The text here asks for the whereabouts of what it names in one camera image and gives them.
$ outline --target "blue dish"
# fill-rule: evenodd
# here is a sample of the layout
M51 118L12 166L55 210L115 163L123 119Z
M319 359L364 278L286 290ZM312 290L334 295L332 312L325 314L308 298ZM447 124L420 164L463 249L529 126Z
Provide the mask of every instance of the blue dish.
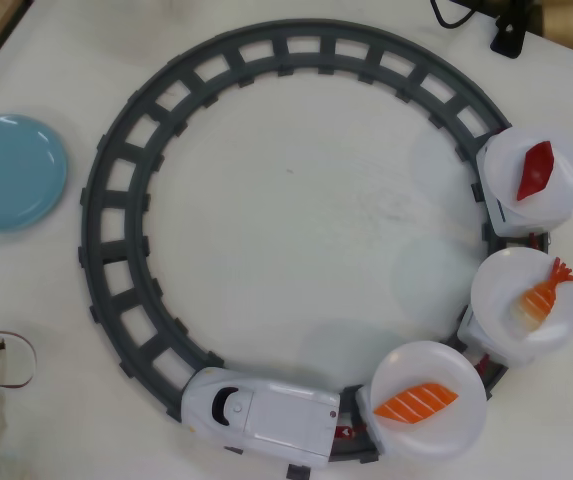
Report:
M30 225L51 210L66 183L58 135L23 115L0 115L0 231Z

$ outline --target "salmon nigiri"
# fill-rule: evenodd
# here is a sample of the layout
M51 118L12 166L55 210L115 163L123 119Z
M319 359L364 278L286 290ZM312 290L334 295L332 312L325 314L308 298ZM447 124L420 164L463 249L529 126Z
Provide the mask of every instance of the salmon nigiri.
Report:
M402 423L417 423L453 403L459 395L438 383L424 383L395 395L373 413Z
M572 270L561 263L559 257L553 263L548 280L538 283L519 296L513 303L511 311L520 320L529 332L534 332L541 327L544 320L553 310L557 295L557 285L564 282L573 282Z

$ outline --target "sushi plate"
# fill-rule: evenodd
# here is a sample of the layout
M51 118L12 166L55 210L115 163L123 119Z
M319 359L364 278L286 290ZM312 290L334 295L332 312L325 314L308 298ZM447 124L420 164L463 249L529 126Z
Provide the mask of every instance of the sushi plate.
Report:
M550 141L555 163L544 190L517 201L526 152ZM538 221L567 217L573 212L573 142L563 134L536 128L509 128L488 145L484 175L493 195L513 212Z
M573 336L573 283L557 287L555 306L535 332L528 333L510 313L522 293L548 278L554 260L531 248L508 248L488 257L473 279L475 318L508 354L537 357L561 348Z
M459 397L448 407L414 425L383 417L381 441L391 451L422 461L447 460L477 440L486 421L486 392L477 371L460 353L446 345L420 341L393 350L380 363L370 391L371 407L423 383L439 383Z

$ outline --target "orange shrimp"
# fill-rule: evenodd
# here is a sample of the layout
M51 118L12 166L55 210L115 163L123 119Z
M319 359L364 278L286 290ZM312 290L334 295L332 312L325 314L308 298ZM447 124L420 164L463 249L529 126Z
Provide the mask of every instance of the orange shrimp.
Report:
M534 332L544 323L555 305L557 285L563 282L573 282L571 273L572 270L566 267L565 263L561 263L557 257L548 280L527 290L513 303L511 309L513 315L529 332Z

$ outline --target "gray plastic track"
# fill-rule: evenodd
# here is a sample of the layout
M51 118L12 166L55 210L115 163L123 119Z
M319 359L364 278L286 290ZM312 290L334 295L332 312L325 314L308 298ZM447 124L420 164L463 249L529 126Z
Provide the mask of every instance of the gray plastic track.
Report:
M318 53L290 53L288 39L293 37L320 38ZM365 44L365 59L336 54L338 40ZM272 44L273 55L245 62L240 48L257 42ZM380 61L385 54L402 57L414 65L407 76L390 70ZM203 62L222 55L229 70L204 82L195 72ZM190 116L199 108L208 108L217 101L224 89L239 85L245 87L254 78L267 72L279 76L291 75L298 68L317 68L320 74L332 75L335 71L351 72L361 82L380 82L397 92L404 102L413 101L429 113L429 120L437 128L444 128L457 143L456 151L465 162L470 162L478 175L475 156L485 140L495 132L510 126L497 107L484 92L461 72L431 52L391 33L362 25L330 20L285 20L270 22L229 32L205 42L171 60L128 100L108 133L98 145L98 153L88 184L82 192L83 205L82 245L79 261L85 269L88 289L93 305L91 314L101 323L119 354L121 367L129 377L135 377L167 408L168 414L180 420L182 391L168 382L153 367L153 361L168 349L175 351L196 371L209 366L223 366L221 358L203 350L188 336L188 329L175 318L162 303L162 289L152 278L146 257L149 252L147 237L142 230L143 215L148 210L149 180L159 171L164 160L162 151L175 136L187 128ZM431 75L450 87L454 96L443 103L422 82ZM172 111L166 110L156 100L175 82L181 82L190 91ZM464 109L472 110L486 126L487 133L475 138L458 118ZM127 143L128 134L143 116L148 116L158 126L145 147ZM107 189L113 164L122 159L132 162L135 170L127 191ZM483 201L478 183L471 186L475 199ZM123 210L124 239L111 242L101 240L102 212L105 209ZM483 228L483 238L488 242L488 254L510 243L526 243L526 239L501 239L490 224ZM537 238L539 248L547 249L547 236ZM114 262L127 262L133 288L117 295L111 294L104 266ZM145 344L138 346L121 321L121 315L142 306L157 333ZM483 379L487 387L495 379ZM345 402L352 401L346 397ZM372 459L377 455L372 443L366 442L355 449L341 447L332 460Z

